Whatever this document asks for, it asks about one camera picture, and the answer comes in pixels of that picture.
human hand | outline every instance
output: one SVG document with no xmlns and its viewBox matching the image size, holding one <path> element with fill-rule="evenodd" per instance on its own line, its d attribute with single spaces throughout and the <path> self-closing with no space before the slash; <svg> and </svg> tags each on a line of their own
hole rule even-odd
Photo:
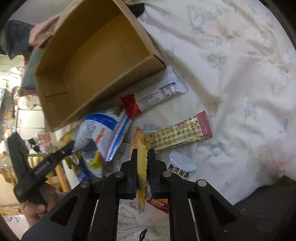
<svg viewBox="0 0 296 241">
<path fill-rule="evenodd" d="M 47 208 L 44 204 L 37 204 L 32 202 L 27 202 L 23 214 L 26 217 L 27 222 L 30 226 L 33 226 L 40 218 L 39 215 L 45 211 L 51 210 L 58 203 L 58 194 L 54 186 L 49 185 L 49 201 Z"/>
</svg>

pink cloth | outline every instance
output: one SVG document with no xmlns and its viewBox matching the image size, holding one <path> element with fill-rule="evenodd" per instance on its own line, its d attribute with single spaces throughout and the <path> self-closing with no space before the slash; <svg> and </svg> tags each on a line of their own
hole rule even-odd
<svg viewBox="0 0 296 241">
<path fill-rule="evenodd" d="M 30 31 L 29 46 L 33 46 L 36 49 L 51 37 L 59 22 L 59 18 L 60 13 L 32 28 Z"/>
<path fill-rule="evenodd" d="M 51 142 L 50 133 L 46 132 L 45 134 L 38 134 L 39 141 Z"/>
</svg>

white bedsheet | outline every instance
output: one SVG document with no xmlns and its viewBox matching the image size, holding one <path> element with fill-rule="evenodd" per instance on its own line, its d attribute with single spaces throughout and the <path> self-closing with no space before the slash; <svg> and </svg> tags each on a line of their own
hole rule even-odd
<svg viewBox="0 0 296 241">
<path fill-rule="evenodd" d="M 190 180 L 207 180 L 232 204 L 273 184 L 282 174 L 262 157 L 286 135 L 296 103 L 295 49 L 280 23 L 258 0 L 147 0 L 145 8 L 139 22 L 190 90 L 132 125 L 162 129 L 205 110 L 213 138 L 177 149 L 200 165 Z"/>
</svg>

plastic bag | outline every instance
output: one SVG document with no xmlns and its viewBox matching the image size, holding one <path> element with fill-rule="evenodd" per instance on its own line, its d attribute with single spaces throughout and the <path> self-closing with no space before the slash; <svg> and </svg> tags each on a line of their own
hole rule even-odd
<svg viewBox="0 0 296 241">
<path fill-rule="evenodd" d="M 189 157 L 172 150 L 169 154 L 170 161 L 167 169 L 178 174 L 182 179 L 187 180 L 190 174 L 198 168 L 198 165 Z"/>
<path fill-rule="evenodd" d="M 103 160 L 96 148 L 81 151 L 82 159 L 87 169 L 98 178 L 104 177 Z"/>
<path fill-rule="evenodd" d="M 78 131 L 78 128 L 74 128 L 69 132 L 67 132 L 66 134 L 64 134 L 58 142 L 59 148 L 61 149 L 66 144 L 74 140 L 77 135 L 77 131 Z M 69 169 L 75 172 L 77 179 L 80 182 L 90 181 L 91 180 L 90 172 L 85 167 L 84 161 L 82 161 L 81 156 L 82 156 L 82 153 L 77 151 L 73 153 L 71 157 L 70 156 L 65 157 L 64 160 L 66 161 L 66 164 L 69 167 Z"/>
<path fill-rule="evenodd" d="M 74 151 L 86 150 L 95 143 L 100 158 L 111 161 L 131 124 L 123 106 L 89 114 L 79 126 Z"/>
</svg>

open cardboard box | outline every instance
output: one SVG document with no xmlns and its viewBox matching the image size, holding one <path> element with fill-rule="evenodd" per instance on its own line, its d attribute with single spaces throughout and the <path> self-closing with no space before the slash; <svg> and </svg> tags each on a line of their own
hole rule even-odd
<svg viewBox="0 0 296 241">
<path fill-rule="evenodd" d="M 52 131 L 163 69 L 148 34 L 121 0 L 84 0 L 48 43 L 35 71 Z"/>
</svg>

